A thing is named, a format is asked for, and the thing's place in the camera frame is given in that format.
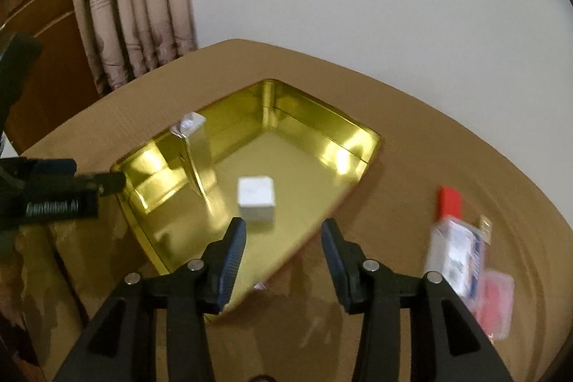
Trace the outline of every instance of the metal bolt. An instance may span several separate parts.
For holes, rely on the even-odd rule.
[[[428,272],[428,275],[426,275],[426,277],[428,277],[428,280],[431,281],[432,284],[439,284],[439,282],[442,281],[442,274],[436,272],[435,270]]]
[[[380,263],[373,259],[366,259],[366,261],[362,263],[362,267],[368,272],[374,272],[380,269]]]
[[[200,259],[191,259],[191,261],[187,263],[187,267],[189,270],[201,270],[203,269],[204,265],[205,263]]]
[[[127,285],[135,285],[141,280],[141,275],[139,275],[137,272],[131,272],[125,276],[124,280]]]

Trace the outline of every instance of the round table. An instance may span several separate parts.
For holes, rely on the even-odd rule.
[[[421,276],[440,185],[463,196],[463,218],[493,222],[488,266],[515,278],[511,334],[496,343],[516,382],[537,380],[563,344],[573,316],[573,232],[540,189],[468,129],[365,75],[271,45],[232,40],[200,49],[114,91],[26,152],[73,157],[78,171],[108,170],[184,113],[264,78],[321,99],[385,139],[378,158],[333,213],[349,241],[396,272]],[[128,272],[153,273],[114,198],[96,221],[22,229],[24,315],[51,379],[81,329],[51,248],[64,262],[88,316]],[[161,325],[164,316],[159,315]],[[349,381],[361,316],[337,303],[318,238],[207,333],[218,382],[267,373],[281,382]],[[401,380],[409,380],[403,315]],[[164,360],[164,337],[158,360]],[[158,380],[165,380],[159,364]]]

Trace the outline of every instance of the golden tray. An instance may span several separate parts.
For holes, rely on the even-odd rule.
[[[201,257],[207,244],[222,238],[239,216],[239,177],[274,180],[274,223],[247,225],[232,308],[315,234],[365,173],[381,138],[277,80],[236,91],[197,113],[206,117],[205,144],[190,145],[168,129],[112,170],[127,177],[118,196],[122,210],[160,274]]]

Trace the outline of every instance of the brown wooden surface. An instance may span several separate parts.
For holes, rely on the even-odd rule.
[[[264,78],[285,81],[382,134],[382,153],[333,213],[345,237],[396,272],[420,276],[440,185],[460,191],[463,217],[494,225],[488,265],[514,276],[511,334],[496,348],[516,382],[534,381],[565,340],[573,315],[573,232],[543,193],[465,127],[403,92],[307,55],[235,40],[200,49],[122,87],[29,151],[73,157],[80,171],[107,170],[131,149],[196,110]],[[25,302],[48,380],[77,338],[77,312],[42,255],[39,229],[19,242]],[[53,226],[56,247],[88,314],[124,274],[144,265],[115,199],[100,219]],[[208,326],[218,382],[268,373],[281,382],[351,380],[361,326],[337,304],[318,239],[240,307]],[[407,319],[401,380],[408,380]],[[160,340],[159,378],[164,376]]]
[[[3,34],[24,32],[44,45],[6,123],[6,134],[22,152],[94,103],[98,95],[72,0],[0,0],[0,8]]]

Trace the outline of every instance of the white block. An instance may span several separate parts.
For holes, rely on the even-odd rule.
[[[274,183],[270,177],[239,177],[237,203],[246,222],[274,221]]]

